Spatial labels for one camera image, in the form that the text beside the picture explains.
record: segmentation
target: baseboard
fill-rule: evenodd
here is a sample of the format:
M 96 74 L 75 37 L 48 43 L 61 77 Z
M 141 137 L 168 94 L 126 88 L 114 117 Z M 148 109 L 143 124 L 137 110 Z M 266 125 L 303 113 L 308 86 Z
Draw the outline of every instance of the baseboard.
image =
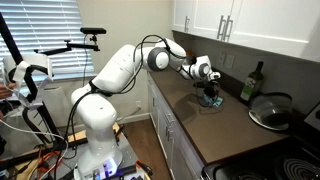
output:
M 143 113 L 143 114 L 137 114 L 137 115 L 132 115 L 126 118 L 123 118 L 122 120 L 118 121 L 118 124 L 125 124 L 125 123 L 130 123 L 130 122 L 135 122 L 135 121 L 141 121 L 145 119 L 150 119 L 150 114 L 149 113 Z M 79 124 L 74 126 L 75 132 L 79 132 L 84 130 L 84 125 Z

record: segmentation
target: upper cabinet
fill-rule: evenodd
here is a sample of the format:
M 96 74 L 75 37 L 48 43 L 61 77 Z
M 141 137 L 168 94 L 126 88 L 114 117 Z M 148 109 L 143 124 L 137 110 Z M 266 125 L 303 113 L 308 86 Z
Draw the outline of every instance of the upper cabinet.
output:
M 190 4 L 190 34 L 320 62 L 319 0 L 193 0 Z
M 172 29 L 189 33 L 193 0 L 174 0 Z

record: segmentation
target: wooden floor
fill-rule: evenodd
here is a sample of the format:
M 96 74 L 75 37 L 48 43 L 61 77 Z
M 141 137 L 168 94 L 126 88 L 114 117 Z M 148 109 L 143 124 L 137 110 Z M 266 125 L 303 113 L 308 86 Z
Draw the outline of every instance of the wooden floor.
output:
M 124 133 L 138 158 L 153 170 L 153 180 L 170 180 L 162 149 L 150 119 L 125 124 Z

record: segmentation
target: wall outlet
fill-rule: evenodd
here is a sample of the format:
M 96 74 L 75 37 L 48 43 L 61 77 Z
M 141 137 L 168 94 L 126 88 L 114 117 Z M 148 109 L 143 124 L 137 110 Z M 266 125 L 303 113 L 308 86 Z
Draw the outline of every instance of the wall outlet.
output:
M 218 66 L 223 66 L 225 58 L 226 58 L 226 53 L 225 52 L 221 52 L 220 55 L 219 55 L 219 58 L 218 58 L 217 65 Z
M 141 107 L 141 101 L 136 101 L 136 107 L 137 107 L 137 108 L 142 108 L 142 107 Z
M 226 68 L 232 69 L 233 63 L 234 63 L 234 59 L 235 59 L 235 56 L 234 56 L 234 55 L 227 54 L 227 56 L 226 56 L 226 62 L 224 63 L 224 65 L 226 66 Z

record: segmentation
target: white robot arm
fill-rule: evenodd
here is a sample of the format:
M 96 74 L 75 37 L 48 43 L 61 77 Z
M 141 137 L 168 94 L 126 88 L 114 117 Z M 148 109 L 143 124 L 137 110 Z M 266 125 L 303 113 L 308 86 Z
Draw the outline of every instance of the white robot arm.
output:
M 160 39 L 155 47 L 138 50 L 132 45 L 125 45 L 89 84 L 74 91 L 71 101 L 77 105 L 89 144 L 89 149 L 78 159 L 75 179 L 88 179 L 92 174 L 107 178 L 116 173 L 122 152 L 112 129 L 117 112 L 107 96 L 124 91 L 141 68 L 161 71 L 170 65 L 185 79 L 212 80 L 220 77 L 219 73 L 212 72 L 207 56 L 197 58 L 193 65 L 185 64 L 185 56 L 183 48 L 169 39 Z

